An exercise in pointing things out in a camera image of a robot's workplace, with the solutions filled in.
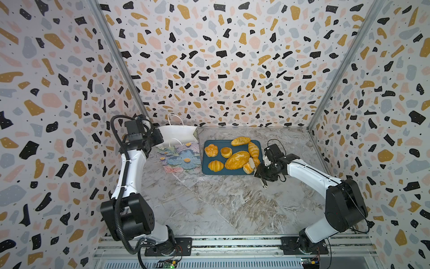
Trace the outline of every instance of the wall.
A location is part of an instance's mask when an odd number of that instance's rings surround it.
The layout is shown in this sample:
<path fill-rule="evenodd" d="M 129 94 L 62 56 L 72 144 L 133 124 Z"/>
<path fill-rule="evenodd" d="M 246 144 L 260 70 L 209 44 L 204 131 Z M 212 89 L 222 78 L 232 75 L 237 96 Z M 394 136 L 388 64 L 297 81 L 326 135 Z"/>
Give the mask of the wall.
<path fill-rule="evenodd" d="M 100 4 L 155 123 L 306 126 L 372 2 Z"/>
<path fill-rule="evenodd" d="M 331 172 L 358 181 L 390 269 L 430 258 L 429 5 L 386 1 L 312 130 Z"/>
<path fill-rule="evenodd" d="M 85 2 L 0 8 L 0 267 L 89 268 L 137 111 Z"/>

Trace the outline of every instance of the bag handle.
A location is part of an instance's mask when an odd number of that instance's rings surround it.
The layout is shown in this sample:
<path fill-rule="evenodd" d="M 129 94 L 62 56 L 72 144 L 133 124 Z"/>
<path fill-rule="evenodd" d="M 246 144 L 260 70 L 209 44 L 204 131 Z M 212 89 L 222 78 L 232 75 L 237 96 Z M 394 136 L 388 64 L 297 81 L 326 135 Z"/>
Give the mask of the bag handle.
<path fill-rule="evenodd" d="M 169 121 L 169 125 L 171 125 L 171 124 L 170 124 L 170 118 L 169 118 L 169 115 L 173 115 L 173 116 L 178 117 L 178 118 L 181 120 L 182 126 L 184 126 L 184 122 L 182 121 L 181 117 L 179 117 L 178 115 L 175 115 L 175 114 L 173 114 L 173 113 L 169 113 L 169 114 L 167 114 L 167 121 Z"/>
<path fill-rule="evenodd" d="M 174 139 L 174 140 L 176 140 L 176 141 L 178 141 L 179 143 L 181 143 L 179 140 L 177 140 L 176 138 L 171 138 L 171 139 Z M 181 143 L 181 145 L 182 145 L 182 143 Z M 170 141 L 169 141 L 169 147 L 170 147 Z"/>

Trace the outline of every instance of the gift bag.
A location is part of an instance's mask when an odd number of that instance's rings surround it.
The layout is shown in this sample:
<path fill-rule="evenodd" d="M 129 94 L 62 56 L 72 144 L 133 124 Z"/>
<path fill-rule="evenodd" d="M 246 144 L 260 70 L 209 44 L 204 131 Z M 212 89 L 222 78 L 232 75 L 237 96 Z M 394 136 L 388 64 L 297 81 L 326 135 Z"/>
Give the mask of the gift bag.
<path fill-rule="evenodd" d="M 178 117 L 182 125 L 170 125 L 170 115 Z M 196 139 L 196 126 L 184 125 L 175 114 L 168 114 L 169 125 L 160 126 L 164 142 L 156 145 L 157 154 L 166 173 L 200 169 L 200 149 Z"/>

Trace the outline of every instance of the baking tray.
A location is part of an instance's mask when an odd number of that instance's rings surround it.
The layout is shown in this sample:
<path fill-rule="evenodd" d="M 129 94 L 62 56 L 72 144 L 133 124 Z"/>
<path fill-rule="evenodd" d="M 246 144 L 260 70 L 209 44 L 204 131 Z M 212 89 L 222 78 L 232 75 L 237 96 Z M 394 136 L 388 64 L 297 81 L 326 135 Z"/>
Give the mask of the baking tray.
<path fill-rule="evenodd" d="M 245 171 L 243 171 L 243 168 L 239 168 L 236 170 L 228 170 L 225 167 L 219 171 L 219 172 L 214 172 L 212 170 L 209 169 L 208 165 L 211 161 L 220 161 L 223 164 L 225 164 L 225 162 L 227 161 L 228 158 L 224 158 L 221 155 L 221 149 L 224 147 L 229 147 L 232 150 L 232 154 L 239 152 L 239 151 L 248 151 L 248 144 L 246 145 L 240 145 L 240 146 L 236 146 L 233 147 L 231 145 L 231 141 L 232 140 L 206 140 L 205 141 L 205 145 L 204 147 L 207 147 L 210 144 L 214 144 L 215 146 L 218 147 L 218 155 L 216 155 L 215 157 L 208 157 L 206 155 L 206 153 L 202 152 L 203 154 L 203 161 L 202 161 L 202 172 L 206 175 L 248 175 L 247 173 L 245 173 Z M 260 142 L 257 140 L 251 140 L 252 143 L 256 144 L 256 146 L 258 147 L 258 149 L 260 150 L 260 154 L 258 156 L 259 160 L 261 163 L 263 163 L 263 156 L 261 154 L 261 145 Z"/>

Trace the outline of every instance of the marble surface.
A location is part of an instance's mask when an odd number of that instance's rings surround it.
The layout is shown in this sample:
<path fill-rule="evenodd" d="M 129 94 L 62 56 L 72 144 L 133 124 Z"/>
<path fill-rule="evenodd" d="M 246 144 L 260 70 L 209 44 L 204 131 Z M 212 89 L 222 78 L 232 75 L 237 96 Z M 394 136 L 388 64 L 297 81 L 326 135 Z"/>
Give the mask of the marble surface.
<path fill-rule="evenodd" d="M 248 136 L 264 147 L 276 138 L 287 154 L 323 170 L 305 129 L 203 128 L 197 133 L 201 156 L 208 139 Z M 145 164 L 141 192 L 156 221 L 169 225 L 176 235 L 297 234 L 324 215 L 323 197 L 296 178 L 268 182 L 264 189 L 260 179 L 249 175 L 166 173 L 157 154 Z"/>

